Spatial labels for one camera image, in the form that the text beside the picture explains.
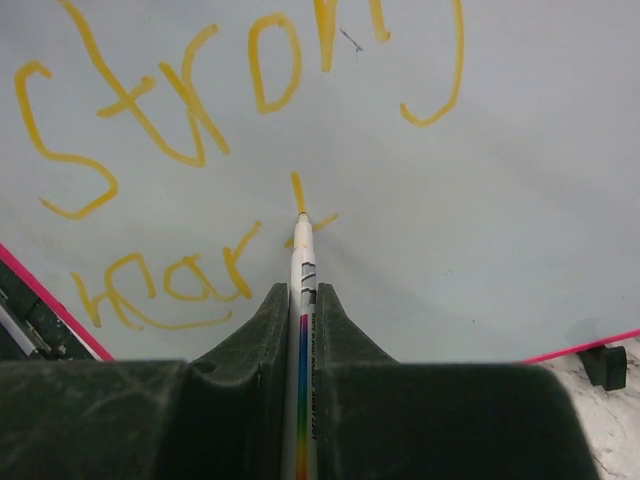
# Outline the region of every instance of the marker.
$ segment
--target marker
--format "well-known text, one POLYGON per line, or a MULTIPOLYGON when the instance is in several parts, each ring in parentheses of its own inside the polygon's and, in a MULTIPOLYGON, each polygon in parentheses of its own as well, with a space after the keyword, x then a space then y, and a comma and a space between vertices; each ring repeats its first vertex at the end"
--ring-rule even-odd
POLYGON ((301 213, 293 236, 289 341, 284 403, 282 480, 315 480, 316 259, 309 217, 301 213))

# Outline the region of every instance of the pink border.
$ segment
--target pink border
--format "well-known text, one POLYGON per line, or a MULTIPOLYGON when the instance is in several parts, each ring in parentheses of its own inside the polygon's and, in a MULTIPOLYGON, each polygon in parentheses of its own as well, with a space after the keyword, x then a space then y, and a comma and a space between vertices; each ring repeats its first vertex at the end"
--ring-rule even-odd
MULTIPOLYGON (((26 283, 31 290, 38 295, 44 303, 46 303, 53 312, 58 315, 67 326, 75 332, 78 337, 80 337, 89 347, 96 352, 96 354, 104 361, 112 362, 114 361, 113 356, 102 346, 98 341, 93 338, 86 328, 82 326, 80 322, 78 322, 73 316, 67 311, 66 308, 62 306, 62 304, 55 299, 49 291, 44 288, 44 286, 36 280, 36 278, 29 273, 29 271, 24 268, 24 266, 18 261, 16 257, 14 257, 9 250, 7 250, 0 243, 0 260, 6 263, 11 270, 15 272, 18 277, 22 279, 24 283, 26 283)), ((614 343, 620 342, 622 340, 626 340, 627 338, 640 336, 640 329, 632 330, 627 333, 621 333, 619 335, 614 335, 612 337, 603 338, 602 340, 596 340, 595 342, 584 343, 582 345, 578 345, 575 347, 565 348, 564 350, 559 350, 557 352, 546 353, 544 355, 540 355, 537 357, 529 358, 528 360, 524 360, 523 363, 538 363, 544 362, 545 360, 551 360, 555 357, 561 357, 563 355, 569 355, 571 353, 577 353, 582 350, 587 350, 588 348, 598 347, 600 345, 604 345, 605 343, 614 343)))
POLYGON ((89 347, 104 361, 113 361, 114 358, 107 350, 93 338, 93 336, 67 311, 62 304, 55 299, 44 286, 29 273, 29 271, 14 257, 4 245, 0 243, 0 260, 14 271, 27 286, 38 295, 47 306, 58 315, 67 326, 75 332, 89 347))
POLYGON ((525 360, 524 363, 544 362, 545 360, 551 360, 552 358, 561 357, 562 355, 569 355, 570 353, 578 353, 582 350, 587 350, 588 348, 599 347, 600 345, 604 345, 605 343, 621 342, 622 340, 626 340, 627 338, 638 336, 640 336, 640 329, 631 330, 630 332, 603 338, 602 340, 596 340, 595 342, 584 343, 576 347, 565 348, 564 350, 559 350, 557 352, 546 353, 544 355, 540 355, 539 357, 533 357, 525 360))

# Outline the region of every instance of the yellow marker ink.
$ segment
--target yellow marker ink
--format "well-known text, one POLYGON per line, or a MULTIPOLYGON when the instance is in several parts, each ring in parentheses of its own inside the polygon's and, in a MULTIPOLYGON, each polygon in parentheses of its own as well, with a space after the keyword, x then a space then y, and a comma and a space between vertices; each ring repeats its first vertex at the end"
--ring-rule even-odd
POLYGON ((323 72, 330 72, 331 63, 333 62, 337 5, 338 0, 313 0, 316 25, 318 27, 318 40, 320 41, 320 69, 323 72))
MULTIPOLYGON (((307 205, 304 200, 304 189, 302 188, 302 180, 300 180, 300 174, 298 172, 291 172, 291 184, 293 185, 293 193, 296 196, 296 204, 298 205, 298 215, 301 213, 307 213, 307 205)), ((317 232, 324 227, 338 219, 338 214, 328 216, 320 223, 313 225, 313 231, 317 232)), ((293 247, 293 237, 290 238, 287 243, 284 244, 285 248, 293 247)))
MULTIPOLYGON (((133 89, 131 89, 131 92, 129 92, 129 95, 133 100, 137 100, 139 96, 144 95, 145 93, 151 91, 155 86, 156 86, 155 78, 144 76, 140 80, 140 84, 133 87, 133 89)), ((127 106, 125 105, 125 103, 122 100, 118 100, 113 105, 110 105, 105 108, 101 108, 96 112, 96 114, 101 118, 110 118, 122 112, 126 108, 127 106)))
POLYGON ((54 162, 60 163, 72 163, 75 165, 89 167, 102 175, 102 177, 107 181, 107 184, 109 185, 109 188, 105 193, 75 212, 63 210, 50 201, 45 200, 44 198, 40 198, 40 202, 42 202, 42 204, 52 212, 55 212, 58 215, 69 220, 79 220, 86 217, 97 208, 100 208, 102 205, 107 203, 118 194, 118 180, 102 164, 98 163, 92 158, 71 153, 53 152, 47 148, 47 146, 42 141, 42 137, 40 136, 40 132, 33 115, 33 110, 31 108, 31 103, 29 101, 29 94, 27 92, 27 78, 35 73, 39 73, 45 78, 52 78, 53 76, 51 72, 39 61, 32 60, 26 65, 19 68, 14 77, 16 97, 18 98, 20 112, 22 113, 22 120, 25 124, 27 132, 29 133, 29 137, 31 138, 31 143, 33 143, 33 146, 35 147, 37 152, 47 160, 52 160, 54 162))
POLYGON ((304 201, 304 189, 298 172, 291 172, 291 184, 293 185, 293 194, 296 196, 296 204, 298 205, 298 215, 307 213, 307 205, 304 201))
POLYGON ((400 104, 400 113, 402 116, 416 127, 428 127, 434 124, 455 107, 458 102, 460 84, 462 83, 462 67, 464 65, 464 16, 462 13, 462 0, 451 0, 451 2, 453 3, 453 16, 456 24, 456 66, 453 75, 451 96, 440 110, 423 120, 413 115, 406 104, 400 104))
POLYGON ((87 314, 91 319, 91 323, 93 323, 93 326, 96 328, 102 327, 100 313, 98 312, 98 305, 102 300, 106 300, 108 298, 107 292, 102 292, 93 298, 89 298, 87 287, 82 281, 82 277, 76 272, 71 272, 71 278, 73 278, 73 281, 76 283, 78 296, 80 297, 80 301, 82 302, 84 309, 87 311, 87 314))
POLYGON ((107 63, 102 58, 102 54, 100 53, 100 49, 96 43, 96 40, 91 32, 91 28, 89 24, 82 16, 80 10, 76 8, 69 0, 58 0, 58 2, 65 8, 67 13, 71 16, 73 22, 76 25, 78 33, 82 37, 82 41, 84 43, 85 49, 89 54, 89 58, 93 63, 93 66, 96 68, 100 76, 107 82, 107 85, 111 87, 113 92, 117 95, 119 99, 119 104, 122 104, 124 108, 129 110, 134 118, 142 125, 142 128, 147 132, 147 135, 153 140, 153 143, 168 157, 173 160, 183 163, 185 165, 190 165, 193 167, 202 167, 204 165, 203 159, 198 157, 192 157, 189 155, 184 155, 173 148, 171 148, 167 142, 162 138, 158 130, 155 126, 149 121, 147 116, 140 110, 138 104, 136 103, 136 99, 129 94, 122 86, 120 81, 113 74, 107 63))
POLYGON ((221 295, 197 265, 196 262, 199 259, 200 254, 191 255, 189 257, 184 257, 179 262, 176 262, 173 265, 167 267, 167 269, 164 271, 164 291, 167 294, 171 295, 173 298, 177 298, 178 300, 182 300, 184 302, 199 302, 202 300, 206 300, 207 298, 209 298, 209 296, 213 296, 213 298, 215 298, 219 302, 232 302, 240 296, 240 291, 237 291, 233 295, 221 295), (193 273, 195 277, 200 280, 200 283, 202 284, 202 293, 200 295, 185 295, 176 292, 171 286, 171 278, 173 277, 173 273, 182 267, 188 268, 191 273, 193 273))
POLYGON ((140 310, 138 310, 136 307, 134 307, 126 298, 124 298, 124 296, 115 288, 113 284, 113 274, 116 272, 116 270, 122 267, 123 265, 133 261, 138 262, 138 267, 140 268, 140 272, 142 273, 142 276, 144 277, 144 281, 147 285, 147 293, 149 295, 149 298, 155 298, 156 288, 153 284, 151 274, 149 273, 149 267, 144 261, 144 257, 142 256, 141 253, 135 252, 127 255, 126 257, 121 258, 120 260, 115 262, 113 265, 111 265, 109 268, 107 268, 104 274, 104 283, 105 283, 105 286, 107 287, 107 294, 109 296, 109 299, 111 300, 113 309, 115 310, 116 314, 120 318, 120 321, 122 321, 122 323, 127 327, 135 328, 137 330, 142 329, 141 326, 132 325, 129 322, 126 315, 122 311, 121 305, 126 307, 129 311, 131 311, 136 317, 138 317, 143 322, 146 322, 153 327, 161 328, 163 330, 184 330, 187 328, 212 326, 222 322, 226 322, 231 318, 232 312, 228 312, 224 317, 216 320, 183 323, 179 325, 167 325, 164 323, 160 323, 156 320, 153 320, 152 318, 148 317, 147 315, 142 313, 140 310))
MULTIPOLYGON (((334 213, 333 215, 329 215, 327 218, 325 218, 322 221, 320 221, 319 223, 316 223, 315 225, 313 225, 311 230, 314 231, 314 232, 322 230, 324 227, 326 227, 330 223, 335 222, 337 219, 338 219, 338 214, 337 213, 334 213)), ((293 247, 293 237, 291 237, 289 240, 287 240, 287 243, 284 244, 284 247, 285 248, 293 247)))
POLYGON ((100 319, 100 314, 98 312, 98 305, 102 300, 105 300, 107 298, 111 301, 113 310, 116 312, 116 315, 118 315, 118 318, 120 319, 122 324, 133 330, 142 330, 143 327, 142 325, 136 325, 131 323, 127 315, 124 313, 123 307, 129 310, 131 313, 133 313, 136 317, 138 317, 143 322, 153 327, 161 328, 163 330, 183 330, 187 328, 212 326, 222 322, 226 322, 231 318, 232 312, 229 311, 224 317, 216 320, 184 323, 180 325, 167 325, 148 317, 147 315, 142 313, 140 310, 138 310, 131 302, 129 302, 129 300, 127 300, 124 297, 124 295, 122 295, 118 291, 118 289, 115 287, 113 283, 113 275, 116 273, 116 271, 122 268, 124 265, 131 262, 137 262, 138 268, 140 269, 140 272, 142 273, 145 284, 147 286, 147 295, 149 296, 149 298, 151 299, 156 298, 156 288, 153 283, 153 279, 151 278, 149 267, 147 266, 144 260, 144 257, 139 252, 134 252, 129 255, 126 255, 125 257, 122 257, 121 259, 114 262, 111 266, 109 266, 104 274, 104 283, 106 286, 106 291, 96 295, 91 299, 87 294, 87 289, 80 275, 75 272, 71 273, 71 277, 73 278, 76 284, 76 288, 78 290, 78 295, 80 296, 80 300, 82 301, 82 304, 85 310, 87 311, 87 314, 91 319, 91 322, 95 327, 97 328, 102 327, 102 321, 100 319))
POLYGON ((253 91, 256 96, 256 108, 258 113, 271 113, 280 110, 291 101, 294 92, 300 84, 302 75, 302 52, 300 42, 296 34, 296 28, 284 13, 273 13, 266 17, 259 18, 249 30, 249 67, 251 68, 251 78, 253 80, 253 91), (258 42, 260 34, 265 28, 277 25, 287 32, 289 45, 291 47, 291 79, 282 96, 275 102, 266 103, 264 95, 264 85, 262 84, 262 72, 260 70, 260 54, 258 42))
POLYGON ((200 139, 200 133, 196 124, 196 119, 200 121, 204 129, 209 133, 209 135, 211 135, 211 138, 213 138, 213 140, 216 142, 218 148, 222 153, 224 153, 225 155, 231 153, 231 149, 229 148, 226 139, 224 138, 222 133, 220 133, 220 130, 218 130, 218 127, 213 122, 213 120, 211 120, 211 117, 202 105, 202 101, 200 100, 200 97, 198 96, 198 93, 193 86, 193 81, 191 80, 193 62, 196 59, 196 54, 198 53, 200 48, 202 48, 202 46, 207 42, 207 40, 213 37, 217 32, 217 25, 209 25, 208 27, 202 29, 193 38, 193 40, 189 42, 187 48, 184 51, 184 57, 182 59, 180 72, 182 76, 181 79, 178 78, 171 66, 166 62, 160 62, 158 64, 164 76, 167 78, 169 83, 171 83, 171 86, 187 106, 189 125, 193 133, 194 141, 196 142, 198 155, 202 155, 201 160, 203 165, 206 163, 206 159, 204 158, 204 146, 202 144, 202 140, 200 139))
POLYGON ((253 293, 249 288, 249 285, 244 280, 240 272, 238 271, 238 267, 236 264, 240 259, 240 256, 244 252, 244 249, 253 237, 255 237, 262 226, 261 222, 256 221, 253 225, 253 228, 240 240, 238 245, 236 246, 235 251, 231 251, 229 247, 225 247, 222 250, 222 255, 224 257, 224 263, 227 266, 227 272, 229 273, 229 278, 233 282, 233 284, 238 289, 245 298, 253 298, 253 293))
POLYGON ((376 39, 380 43, 388 41, 391 38, 391 32, 384 26, 384 15, 382 14, 380 0, 369 0, 369 9, 371 10, 371 20, 373 21, 373 31, 376 34, 376 39))

